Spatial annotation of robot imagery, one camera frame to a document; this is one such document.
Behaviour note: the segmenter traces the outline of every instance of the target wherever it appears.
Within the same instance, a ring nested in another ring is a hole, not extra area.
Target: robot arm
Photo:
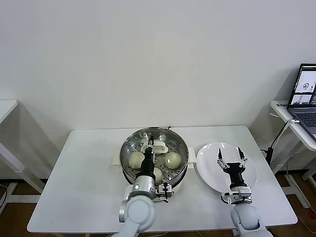
[[[165,183],[155,188],[154,175],[154,139],[151,137],[144,150],[144,160],[140,171],[136,174],[136,182],[129,185],[119,208],[118,219],[124,223],[123,228],[115,237],[136,237],[140,232],[149,229],[155,220],[153,199],[167,201],[172,195],[171,185]]]
[[[226,204],[235,205],[231,211],[231,217],[240,237],[272,237],[262,223],[257,209],[250,205],[252,203],[251,190],[242,178],[247,158],[244,157],[240,148],[238,152],[241,162],[225,163],[219,149],[217,163],[231,179],[231,191],[223,193],[221,200]]]

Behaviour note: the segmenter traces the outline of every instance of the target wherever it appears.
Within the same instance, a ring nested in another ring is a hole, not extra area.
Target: laptop keyboard
[[[306,127],[316,127],[316,113],[296,113],[296,116]]]

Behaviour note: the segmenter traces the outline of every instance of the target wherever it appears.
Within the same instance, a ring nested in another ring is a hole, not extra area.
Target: floor
[[[316,209],[316,190],[309,184],[308,181],[303,181],[299,174],[293,175],[300,188],[305,193],[306,197],[310,201],[312,207]],[[281,186],[288,186],[286,180],[282,175],[276,176]],[[3,194],[3,189],[0,189],[0,196]],[[14,194],[17,195],[36,195],[38,194],[32,187],[26,183],[20,183]],[[291,203],[295,213],[303,219],[303,221],[312,229],[316,231],[316,219],[309,216],[310,209],[303,209],[294,195],[287,196],[287,199]],[[6,206],[2,215],[0,216],[0,236],[1,237],[53,237],[50,234],[32,234],[27,232],[26,226],[35,208],[35,204],[20,204],[10,203]],[[299,221],[296,225],[283,226],[283,227],[271,227],[270,230],[277,237],[315,237],[315,234],[311,234],[304,225]],[[204,237],[233,237],[232,231],[206,231],[200,232]],[[140,234],[141,237],[149,237],[155,234]],[[102,235],[91,235],[91,237],[105,237]],[[164,237],[199,237],[196,232],[185,233],[168,233],[163,235]]]

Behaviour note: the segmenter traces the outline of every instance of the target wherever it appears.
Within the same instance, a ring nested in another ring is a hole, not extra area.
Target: laptop
[[[287,110],[316,140],[316,64],[301,64]]]

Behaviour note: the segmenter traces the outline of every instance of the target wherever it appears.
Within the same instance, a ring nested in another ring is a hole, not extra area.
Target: white wall
[[[245,124],[269,143],[281,125],[269,102],[288,98],[301,62],[316,62],[315,7],[0,0],[0,99],[20,102],[19,143],[36,130],[20,159],[47,177],[81,128]]]

